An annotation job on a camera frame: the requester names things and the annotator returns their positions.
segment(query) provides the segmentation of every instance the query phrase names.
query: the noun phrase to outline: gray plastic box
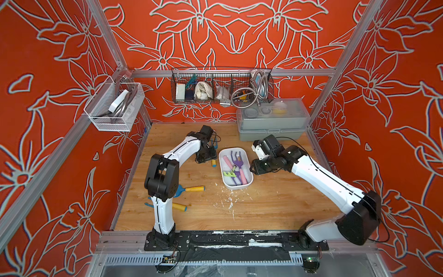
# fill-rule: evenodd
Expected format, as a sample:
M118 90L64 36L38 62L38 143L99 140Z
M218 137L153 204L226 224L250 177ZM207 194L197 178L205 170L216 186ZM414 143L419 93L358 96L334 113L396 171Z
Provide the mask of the gray plastic box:
M278 98L271 103L237 110L241 141L261 140L271 134L296 140L306 131L309 119L300 98Z

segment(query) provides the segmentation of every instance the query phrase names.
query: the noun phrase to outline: black mounting plate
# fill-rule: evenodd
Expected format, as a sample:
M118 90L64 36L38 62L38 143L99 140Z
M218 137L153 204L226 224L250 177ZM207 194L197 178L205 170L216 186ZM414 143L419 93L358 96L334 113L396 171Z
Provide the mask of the black mounting plate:
M175 234L175 241L177 241L177 243L178 243L177 249L179 249L180 251L188 251L190 237L191 237L190 233L177 232ZM156 243L154 241L154 237L152 235L152 232L149 232L148 235L146 236L146 241L144 243L144 250L145 251L168 251L168 250L173 251L174 247L171 246L168 249L160 248L158 245L156 245Z
M300 247L300 245L297 242L297 234L294 233L280 233L281 236L281 245L285 251L317 251L317 245L319 245L322 248L322 251L328 251L329 246L327 242L318 242L313 243L309 246L308 249L303 249Z

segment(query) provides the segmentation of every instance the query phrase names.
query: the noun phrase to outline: wire basket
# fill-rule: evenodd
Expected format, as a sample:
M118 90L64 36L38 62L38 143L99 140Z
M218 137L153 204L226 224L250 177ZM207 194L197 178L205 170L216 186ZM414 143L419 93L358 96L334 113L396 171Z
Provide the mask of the wire basket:
M85 105L84 111L88 115L91 122L99 131L118 131L129 132L136 119L138 111L144 100L144 93L140 83L117 82L115 83L110 77L103 84L104 93L95 94ZM122 116L112 117L108 108L116 99L117 92L124 90L135 93L134 98L127 104L126 110Z
M229 99L232 93L242 87L252 87L251 72L254 69L262 70L268 78L268 95L265 99L260 99L259 102L270 103L274 99L274 81L271 76L271 69L263 68L241 68L229 70L199 70L195 67L180 67L172 69L171 78L171 96L174 103L220 103L216 99L217 87L224 87L229 91ZM201 99L177 99L177 84L187 84L193 75L196 76L197 82L207 83L213 91L213 97L207 100ZM195 90L195 84L188 89ZM251 103L252 99L245 99L241 102Z

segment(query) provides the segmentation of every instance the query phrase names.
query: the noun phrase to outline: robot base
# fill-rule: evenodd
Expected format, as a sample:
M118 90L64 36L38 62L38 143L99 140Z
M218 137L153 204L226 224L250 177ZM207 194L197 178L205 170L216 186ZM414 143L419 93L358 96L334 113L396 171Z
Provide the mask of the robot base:
M175 232L175 224L169 234L164 235L152 229L146 236L144 244L145 251L173 250L174 244L177 243L177 249L180 251L189 250L190 233Z

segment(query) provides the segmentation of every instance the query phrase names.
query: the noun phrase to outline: clear plastic lid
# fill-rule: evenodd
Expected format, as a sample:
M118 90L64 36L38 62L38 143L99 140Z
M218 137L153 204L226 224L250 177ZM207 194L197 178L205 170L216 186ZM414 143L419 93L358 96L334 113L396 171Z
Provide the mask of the clear plastic lid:
M271 103L237 109L239 131L306 129L309 119L300 98L276 98Z

